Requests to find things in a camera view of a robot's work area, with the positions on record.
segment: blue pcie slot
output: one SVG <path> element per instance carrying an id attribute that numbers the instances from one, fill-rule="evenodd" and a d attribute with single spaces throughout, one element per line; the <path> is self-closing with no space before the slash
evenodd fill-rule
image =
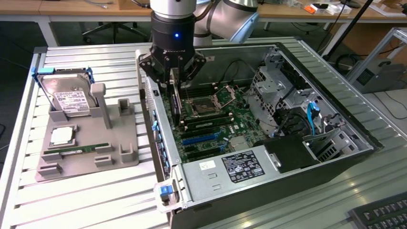
<path id="1" fill-rule="evenodd" d="M 215 139 L 218 139 L 219 134 L 220 134 L 220 132 L 215 133 L 212 135 L 208 135 L 208 136 L 196 137 L 196 138 L 192 138 L 192 139 L 183 140 L 182 144 L 183 144 L 183 146 L 187 146 L 187 145 L 191 145 L 191 144 L 195 144 L 195 143 L 199 143 L 199 142 L 206 142 L 206 141 L 215 140 Z"/>

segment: wooden table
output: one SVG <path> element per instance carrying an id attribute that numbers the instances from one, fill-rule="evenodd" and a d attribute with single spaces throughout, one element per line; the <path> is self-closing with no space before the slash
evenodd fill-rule
<path id="1" fill-rule="evenodd" d="M 150 21 L 150 9 L 120 10 L 118 0 L 104 9 L 88 4 L 84 0 L 0 0 L 0 21 L 35 21 L 39 23 L 48 46 L 57 46 L 51 22 L 53 21 Z M 310 14 L 300 8 L 286 5 L 259 5 L 260 21 L 266 22 L 264 29 L 270 22 L 322 22 L 330 23 L 336 16 L 324 14 Z M 343 14 L 338 20 L 342 23 L 338 32 L 326 48 L 324 54 L 331 50 L 338 38 L 350 25 L 358 13 L 352 9 L 351 14 Z M 367 9 L 359 23 L 407 23 L 407 17 L 384 17 L 372 9 Z"/>

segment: aluminum table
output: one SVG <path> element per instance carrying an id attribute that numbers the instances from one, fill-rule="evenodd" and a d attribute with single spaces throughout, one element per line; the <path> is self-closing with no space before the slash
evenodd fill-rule
<path id="1" fill-rule="evenodd" d="M 283 37 L 248 42 L 282 42 L 287 46 L 386 148 L 327 184 L 203 228 L 351 229 L 351 208 L 407 191 L 406 134 L 350 89 L 347 81 L 303 41 Z M 43 183 L 35 181 L 49 105 L 29 73 L 0 180 L 1 229 L 170 227 L 152 196 L 156 176 L 138 90 L 135 50 L 146 47 L 148 43 L 55 47 L 33 55 L 36 68 L 91 66 L 95 80 L 107 85 L 108 104 L 130 98 L 136 105 L 140 164 Z"/>

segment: hard drive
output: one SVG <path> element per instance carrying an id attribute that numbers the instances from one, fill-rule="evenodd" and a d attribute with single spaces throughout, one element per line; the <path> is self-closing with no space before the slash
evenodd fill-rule
<path id="1" fill-rule="evenodd" d="M 68 117 L 91 114 L 91 108 L 97 106 L 91 95 L 93 83 L 92 72 L 83 69 L 55 70 L 40 69 L 35 77 L 49 100 L 53 110 L 64 111 Z"/>

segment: motherboard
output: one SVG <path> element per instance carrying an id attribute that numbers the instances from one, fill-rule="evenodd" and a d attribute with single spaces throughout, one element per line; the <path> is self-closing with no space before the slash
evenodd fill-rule
<path id="1" fill-rule="evenodd" d="M 168 117 L 179 155 L 184 163 L 248 149 L 267 138 L 247 103 L 247 92 L 236 85 L 211 86 L 204 93 L 182 91 L 182 121 Z M 163 96 L 171 114 L 168 96 Z"/>

